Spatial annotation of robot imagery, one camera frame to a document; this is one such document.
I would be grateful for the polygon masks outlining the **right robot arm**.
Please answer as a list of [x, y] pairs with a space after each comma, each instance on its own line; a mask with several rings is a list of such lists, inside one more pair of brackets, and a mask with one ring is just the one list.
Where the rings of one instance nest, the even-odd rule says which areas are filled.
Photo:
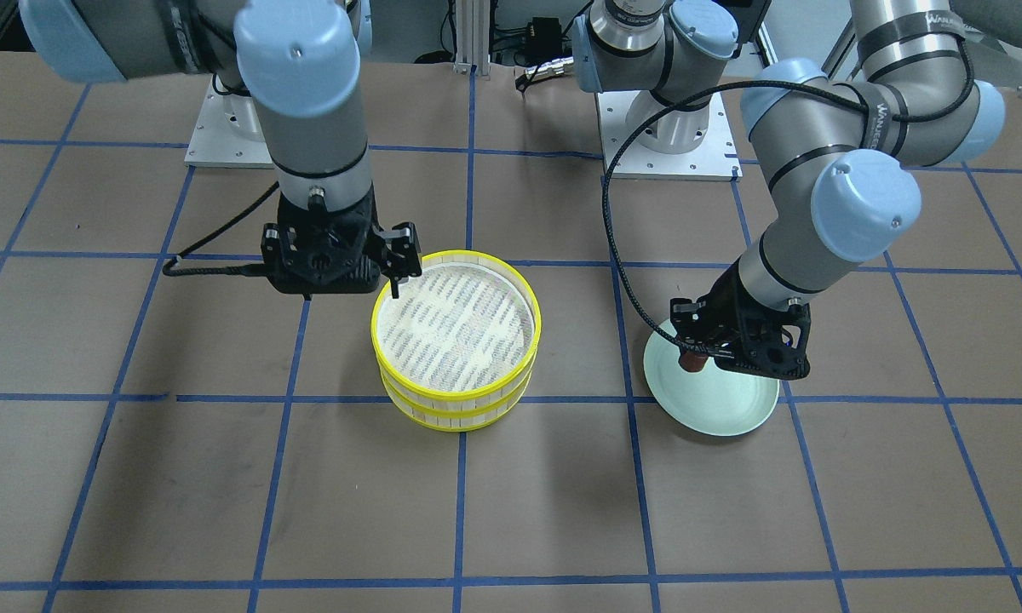
[[277, 180], [261, 261], [189, 267], [212, 232], [167, 261], [168, 277], [262, 277], [286, 295], [370, 294], [422, 274], [417, 229], [382, 228], [360, 89], [367, 1], [21, 1], [33, 50], [64, 80], [125, 83], [210, 74], [250, 102]]

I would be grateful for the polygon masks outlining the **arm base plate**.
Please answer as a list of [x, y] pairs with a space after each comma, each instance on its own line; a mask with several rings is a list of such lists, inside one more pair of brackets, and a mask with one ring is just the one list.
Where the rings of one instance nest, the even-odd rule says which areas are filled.
[[195, 168], [271, 169], [261, 122], [250, 97], [223, 95], [210, 85], [187, 145], [185, 163]]
[[[662, 106], [648, 92], [596, 95], [605, 164], [612, 162], [633, 129]], [[675, 112], [648, 125], [617, 160], [624, 179], [732, 181], [742, 170], [721, 94], [695, 112]]]

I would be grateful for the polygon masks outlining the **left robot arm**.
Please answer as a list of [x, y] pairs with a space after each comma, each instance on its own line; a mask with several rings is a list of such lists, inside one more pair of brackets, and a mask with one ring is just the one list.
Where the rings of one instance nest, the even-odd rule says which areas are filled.
[[[853, 1], [861, 81], [779, 60], [741, 82], [740, 108], [776, 220], [706, 295], [673, 298], [683, 371], [707, 362], [779, 380], [807, 376], [815, 295], [889, 249], [919, 217], [911, 166], [989, 150], [1005, 106], [977, 80], [950, 1]], [[659, 152], [675, 117], [704, 129], [739, 27], [714, 1], [594, 1], [572, 27], [585, 92], [637, 92], [625, 144]]]

